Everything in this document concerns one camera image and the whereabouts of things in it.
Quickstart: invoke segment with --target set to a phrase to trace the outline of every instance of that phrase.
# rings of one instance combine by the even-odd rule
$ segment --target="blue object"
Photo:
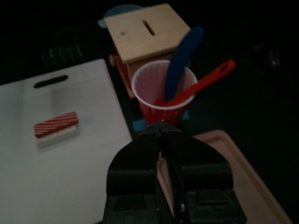
[[[188,120],[188,119],[190,119],[189,112],[188,112],[188,110],[185,110],[182,115],[181,115],[181,120]],[[134,131],[134,133],[137,133],[138,131],[144,130],[146,128],[146,126],[148,126],[144,118],[138,119],[138,120],[134,120],[132,122],[132,124],[133,124],[133,131]]]
[[[202,40],[202,37],[202,28],[194,26],[193,28],[190,28],[189,32],[182,37],[180,44],[174,48],[165,75],[162,99],[164,102],[168,102],[174,96],[184,67],[186,66],[190,56]]]

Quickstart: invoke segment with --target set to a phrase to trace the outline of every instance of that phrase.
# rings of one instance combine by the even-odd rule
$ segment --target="wooden box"
[[[133,98],[130,79],[136,69],[148,61],[168,60],[190,28],[166,3],[105,17],[105,23],[116,48],[109,62]]]

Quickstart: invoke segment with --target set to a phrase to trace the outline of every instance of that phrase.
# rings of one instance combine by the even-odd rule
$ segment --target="cup rim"
[[[146,101],[144,101],[144,100],[140,98],[140,96],[138,96],[138,94],[137,94],[137,92],[136,92],[136,89],[134,89],[134,85],[133,85],[134,82],[136,82],[136,76],[137,76],[136,74],[140,74],[140,71],[141,71],[144,68],[149,67],[152,64],[169,64],[169,63],[170,63],[170,61],[166,60],[166,59],[158,59],[158,60],[153,60],[153,61],[146,62],[145,64],[142,64],[142,65],[136,69],[136,71],[134,71],[134,75],[133,75],[133,78],[132,78],[132,81],[130,81],[130,88],[132,88],[132,91],[133,91],[133,94],[134,94],[136,99],[137,99],[137,100],[138,100],[146,107],[149,107],[149,108],[152,108],[152,109],[160,109],[160,110],[173,110],[173,109],[178,109],[178,108],[184,107],[184,106],[192,101],[192,99],[193,99],[193,97],[194,97],[194,95],[192,95],[184,102],[181,102],[180,104],[176,104],[176,105],[173,105],[173,106],[169,106],[169,107],[156,106],[156,105],[148,103]],[[193,79],[197,81],[196,76],[194,76],[192,70],[190,70],[186,66],[184,67],[184,71],[186,71],[186,72],[192,75]]]

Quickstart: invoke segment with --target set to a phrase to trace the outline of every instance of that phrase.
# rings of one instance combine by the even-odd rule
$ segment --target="dark table surface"
[[[130,2],[141,6],[158,3],[172,6],[189,27],[200,25],[206,30],[206,37],[190,59],[190,70],[197,78],[226,58],[237,62],[236,70],[196,94],[188,107],[189,119],[181,121],[178,128],[189,135],[209,130],[228,133],[286,215],[293,223],[299,223],[299,81],[293,63],[297,44],[292,24],[285,27],[282,21],[276,20],[277,10],[292,10],[292,7],[281,8],[278,1],[266,1],[264,5],[254,1],[221,4],[209,1],[196,5],[192,1]],[[142,117],[136,100],[126,95],[117,69],[108,64],[113,43],[108,30],[97,25],[104,12],[126,1],[74,1],[73,4],[34,1],[30,5],[2,1],[0,4],[5,7],[1,9],[13,12],[1,14],[1,85],[62,68],[62,65],[46,66],[41,52],[76,44],[84,61],[106,60],[126,126],[134,138],[133,121]],[[289,13],[285,19],[292,21],[292,16]],[[276,32],[282,27],[284,35]],[[280,51],[280,66],[266,62],[273,49]]]

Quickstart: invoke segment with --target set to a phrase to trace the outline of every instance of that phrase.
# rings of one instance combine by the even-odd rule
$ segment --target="white cutting board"
[[[33,88],[62,74],[68,79]],[[38,148],[33,125],[74,111],[78,135]],[[0,86],[0,223],[92,224],[108,166],[130,142],[102,59]]]

